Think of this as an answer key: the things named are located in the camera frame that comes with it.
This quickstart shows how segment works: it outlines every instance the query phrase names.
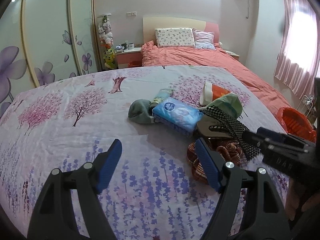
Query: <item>small pink pillow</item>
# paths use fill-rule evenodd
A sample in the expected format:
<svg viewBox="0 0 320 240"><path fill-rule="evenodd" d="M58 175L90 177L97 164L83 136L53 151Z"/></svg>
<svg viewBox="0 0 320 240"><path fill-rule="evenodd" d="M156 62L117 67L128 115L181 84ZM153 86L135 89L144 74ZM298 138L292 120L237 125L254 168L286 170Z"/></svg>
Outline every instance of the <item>small pink pillow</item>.
<svg viewBox="0 0 320 240"><path fill-rule="evenodd" d="M213 45L213 32L197 31L195 28L193 28L192 31L195 38L196 49L215 49Z"/></svg>

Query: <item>pillow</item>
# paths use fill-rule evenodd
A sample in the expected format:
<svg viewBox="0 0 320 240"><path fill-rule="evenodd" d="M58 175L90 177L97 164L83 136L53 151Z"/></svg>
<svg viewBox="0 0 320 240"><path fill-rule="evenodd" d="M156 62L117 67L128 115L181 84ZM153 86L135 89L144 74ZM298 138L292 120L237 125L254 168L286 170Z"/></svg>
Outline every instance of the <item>pillow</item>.
<svg viewBox="0 0 320 240"><path fill-rule="evenodd" d="M192 29L195 38L196 49L215 49L213 44L214 33L207 33Z"/></svg>
<svg viewBox="0 0 320 240"><path fill-rule="evenodd" d="M195 40L191 28L156 29L158 48L190 47L195 48Z"/></svg>

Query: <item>black mesh strap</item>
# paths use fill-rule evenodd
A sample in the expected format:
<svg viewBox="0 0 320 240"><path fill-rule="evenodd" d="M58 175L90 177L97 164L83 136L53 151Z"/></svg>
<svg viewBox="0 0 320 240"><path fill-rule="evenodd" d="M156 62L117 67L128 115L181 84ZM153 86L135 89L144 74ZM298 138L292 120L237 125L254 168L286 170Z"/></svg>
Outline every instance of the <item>black mesh strap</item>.
<svg viewBox="0 0 320 240"><path fill-rule="evenodd" d="M249 129L245 125L240 123L237 119L226 114L216 106L209 106L206 109L200 111L205 115L217 119L222 124L224 124L233 138L239 142L240 147L242 148L244 155L248 161L261 153L259 148L254 147L242 140L242 133L244 131L249 131Z"/></svg>

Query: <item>sliding wardrobe door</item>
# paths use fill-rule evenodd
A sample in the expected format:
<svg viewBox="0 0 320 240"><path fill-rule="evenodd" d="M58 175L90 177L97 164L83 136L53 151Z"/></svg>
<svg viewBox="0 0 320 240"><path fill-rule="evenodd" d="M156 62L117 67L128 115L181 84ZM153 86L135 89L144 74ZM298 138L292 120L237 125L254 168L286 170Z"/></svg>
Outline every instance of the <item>sliding wardrobe door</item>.
<svg viewBox="0 0 320 240"><path fill-rule="evenodd" d="M0 19L0 118L13 99L35 84L21 38L22 0L12 0Z"/></svg>
<svg viewBox="0 0 320 240"><path fill-rule="evenodd" d="M25 0L24 42L40 86L79 75L67 0Z"/></svg>
<svg viewBox="0 0 320 240"><path fill-rule="evenodd" d="M92 22L92 0L69 0L70 28L75 37L76 57L83 74L97 72L98 59L94 53L95 33Z"/></svg>

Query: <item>green cloth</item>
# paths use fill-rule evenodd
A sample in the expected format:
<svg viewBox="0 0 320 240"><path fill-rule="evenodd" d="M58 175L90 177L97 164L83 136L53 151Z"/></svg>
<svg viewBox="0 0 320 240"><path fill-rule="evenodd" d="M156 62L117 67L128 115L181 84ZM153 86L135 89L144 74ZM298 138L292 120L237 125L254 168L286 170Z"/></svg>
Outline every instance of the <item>green cloth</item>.
<svg viewBox="0 0 320 240"><path fill-rule="evenodd" d="M154 123L154 118L149 113L151 101L138 99L134 101L128 112L128 118L137 123Z"/></svg>
<svg viewBox="0 0 320 240"><path fill-rule="evenodd" d="M216 106L223 112L237 119L242 114L242 104L238 96L234 93L226 94L216 100L212 101L206 107L201 107L199 109L205 109L208 106Z"/></svg>

